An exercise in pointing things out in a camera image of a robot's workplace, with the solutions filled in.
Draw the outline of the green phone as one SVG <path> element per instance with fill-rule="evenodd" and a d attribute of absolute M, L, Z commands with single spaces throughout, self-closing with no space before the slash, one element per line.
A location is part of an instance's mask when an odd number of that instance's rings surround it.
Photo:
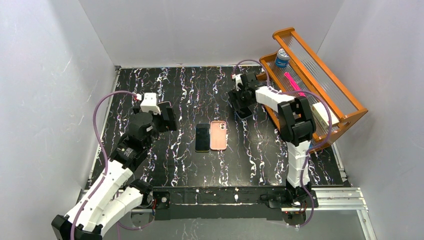
<path fill-rule="evenodd" d="M 198 123 L 195 127 L 195 151 L 208 152 L 210 140 L 210 124 Z"/>

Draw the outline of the pink phone case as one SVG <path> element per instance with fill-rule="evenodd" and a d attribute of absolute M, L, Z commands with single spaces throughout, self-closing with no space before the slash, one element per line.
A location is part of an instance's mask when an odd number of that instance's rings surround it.
<path fill-rule="evenodd" d="M 227 148 L 227 124 L 225 121 L 210 122 L 210 149 L 223 151 Z"/>

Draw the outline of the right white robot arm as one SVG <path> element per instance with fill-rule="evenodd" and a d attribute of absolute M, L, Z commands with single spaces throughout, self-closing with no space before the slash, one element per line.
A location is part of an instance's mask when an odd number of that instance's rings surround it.
<path fill-rule="evenodd" d="M 307 152 L 316 124 L 308 99 L 284 94 L 259 81 L 254 73 L 232 74 L 234 88 L 228 92 L 228 102 L 237 115 L 250 115 L 253 104 L 264 105 L 277 113 L 281 139 L 287 145 L 288 172 L 285 191 L 277 200 L 285 204 L 305 201 L 311 192 L 307 173 Z"/>

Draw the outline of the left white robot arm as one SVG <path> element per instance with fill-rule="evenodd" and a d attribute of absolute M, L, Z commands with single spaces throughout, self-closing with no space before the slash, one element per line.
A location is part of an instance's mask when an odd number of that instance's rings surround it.
<path fill-rule="evenodd" d="M 177 130 L 171 103 L 160 102 L 157 108 L 159 113 L 146 106 L 134 108 L 127 130 L 111 152 L 103 173 L 80 202 L 52 220 L 58 240 L 101 240 L 122 217 L 146 201 L 152 187 L 140 179 L 127 185 L 119 196 L 116 193 L 147 158 L 159 133 Z"/>

